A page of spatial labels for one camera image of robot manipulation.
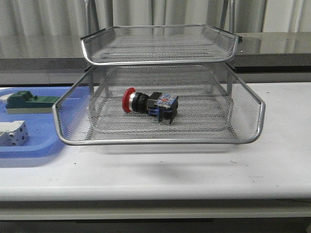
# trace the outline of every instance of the white curtain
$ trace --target white curtain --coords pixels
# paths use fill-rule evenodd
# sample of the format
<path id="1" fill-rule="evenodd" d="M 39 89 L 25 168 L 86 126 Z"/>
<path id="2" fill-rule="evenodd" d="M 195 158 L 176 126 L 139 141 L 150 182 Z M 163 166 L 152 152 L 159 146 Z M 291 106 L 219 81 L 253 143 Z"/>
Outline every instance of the white curtain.
<path id="1" fill-rule="evenodd" d="M 100 28 L 207 23 L 222 0 L 96 0 Z M 236 0 L 235 32 L 311 31 L 311 0 Z M 225 29 L 228 29 L 228 17 Z M 0 0 L 0 36 L 86 35 L 84 0 Z"/>

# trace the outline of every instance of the green electrical component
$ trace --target green electrical component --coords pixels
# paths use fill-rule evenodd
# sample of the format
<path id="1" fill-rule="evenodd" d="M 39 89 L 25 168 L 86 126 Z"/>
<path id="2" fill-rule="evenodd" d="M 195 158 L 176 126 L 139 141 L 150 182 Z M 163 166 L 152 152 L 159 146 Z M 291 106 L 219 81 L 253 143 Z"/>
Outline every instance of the green electrical component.
<path id="1" fill-rule="evenodd" d="M 9 114 L 51 113 L 59 97 L 34 96 L 30 91 L 18 91 L 10 95 L 5 106 Z"/>

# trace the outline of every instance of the wire mesh tray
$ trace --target wire mesh tray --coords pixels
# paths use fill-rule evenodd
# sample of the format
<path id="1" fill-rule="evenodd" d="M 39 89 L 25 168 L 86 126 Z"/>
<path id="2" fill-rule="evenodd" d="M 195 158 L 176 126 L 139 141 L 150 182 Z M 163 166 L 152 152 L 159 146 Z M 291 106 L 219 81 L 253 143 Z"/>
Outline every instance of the wire mesh tray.
<path id="1" fill-rule="evenodd" d="M 81 38 L 91 64 L 137 65 L 230 60 L 239 37 L 207 25 L 111 27 Z"/>
<path id="2" fill-rule="evenodd" d="M 93 77 L 94 86 L 89 86 Z M 125 113 L 129 87 L 178 95 L 172 124 Z M 56 131 L 69 145 L 250 143 L 262 130 L 264 102 L 222 63 L 92 67 L 53 106 Z"/>

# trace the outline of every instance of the blue plastic tray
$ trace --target blue plastic tray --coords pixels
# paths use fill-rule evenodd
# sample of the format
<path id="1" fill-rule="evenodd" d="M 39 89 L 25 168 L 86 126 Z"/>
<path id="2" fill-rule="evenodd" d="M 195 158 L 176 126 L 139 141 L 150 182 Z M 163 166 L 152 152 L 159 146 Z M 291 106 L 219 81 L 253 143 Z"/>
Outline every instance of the blue plastic tray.
<path id="1" fill-rule="evenodd" d="M 38 96 L 62 96 L 69 87 L 14 87 L 0 91 L 0 96 L 29 90 Z M 43 157 L 58 152 L 64 146 L 56 134 L 53 114 L 7 114 L 0 102 L 0 122 L 25 120 L 29 137 L 22 146 L 0 147 L 0 158 Z"/>

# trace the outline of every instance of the white table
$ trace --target white table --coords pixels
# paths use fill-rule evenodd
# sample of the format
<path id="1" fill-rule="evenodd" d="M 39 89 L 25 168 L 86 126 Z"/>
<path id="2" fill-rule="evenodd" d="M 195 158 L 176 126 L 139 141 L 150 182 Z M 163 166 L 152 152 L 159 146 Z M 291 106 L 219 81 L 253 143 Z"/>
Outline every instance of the white table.
<path id="1" fill-rule="evenodd" d="M 91 212 L 92 218 L 117 218 L 114 205 L 109 203 L 128 200 L 124 203 L 130 206 L 129 215 L 125 216 L 125 210 L 125 215 L 119 217 L 129 218 L 141 217 L 148 209 L 146 204 L 145 212 L 140 212 L 141 208 L 131 206 L 131 201 L 144 206 L 151 200 L 167 210 L 165 206 L 174 203 L 167 200 L 181 200 L 178 203 L 191 203 L 185 204 L 189 216 L 202 217 L 208 216 L 206 209 L 211 206 L 213 216 L 226 216 L 229 200 L 236 200 L 241 207 L 238 216 L 247 216 L 248 205 L 254 202 L 260 202 L 256 204 L 259 210 L 261 206 L 273 207 L 273 199 L 311 199 L 311 83 L 250 86 L 266 102 L 263 132 L 251 144 L 65 146 L 59 154 L 49 157 L 0 159 L 0 219 L 27 219 L 27 207 L 16 207 L 21 201 L 54 201 L 60 206 L 64 202 L 58 201 L 75 201 L 73 209 L 84 201 L 98 201 L 109 210 L 105 215 L 101 209 L 100 214 L 90 204 L 95 211 Z M 43 211 L 42 202 L 34 203 Z M 292 204 L 283 203 L 276 204 L 281 216 L 311 216 L 308 201 L 295 202 L 294 207 L 299 210 L 293 210 L 293 215 Z M 217 206 L 223 206 L 223 212 L 217 212 Z M 75 211 L 68 210 L 69 218 L 82 217 Z M 262 209 L 256 216 L 263 216 L 259 213 L 264 212 L 268 213 Z M 33 218 L 41 219 L 40 213 Z M 48 218 L 57 219 L 56 207 L 51 213 Z M 153 216 L 166 216 L 161 213 L 153 212 Z"/>

